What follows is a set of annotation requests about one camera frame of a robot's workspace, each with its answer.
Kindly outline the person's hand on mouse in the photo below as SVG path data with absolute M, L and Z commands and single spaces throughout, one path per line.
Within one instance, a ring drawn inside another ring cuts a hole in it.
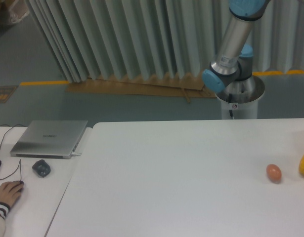
M 17 192 L 20 181 L 5 182 L 0 186 L 0 202 L 4 202 L 12 208 L 22 196 L 22 192 Z

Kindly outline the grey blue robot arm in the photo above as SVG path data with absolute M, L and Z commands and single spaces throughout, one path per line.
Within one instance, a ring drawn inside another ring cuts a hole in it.
M 254 22 L 259 20 L 267 0 L 231 0 L 230 21 L 218 53 L 203 71 L 205 86 L 228 103 L 248 103 L 262 97 L 265 86 L 253 76 L 253 48 L 246 44 Z

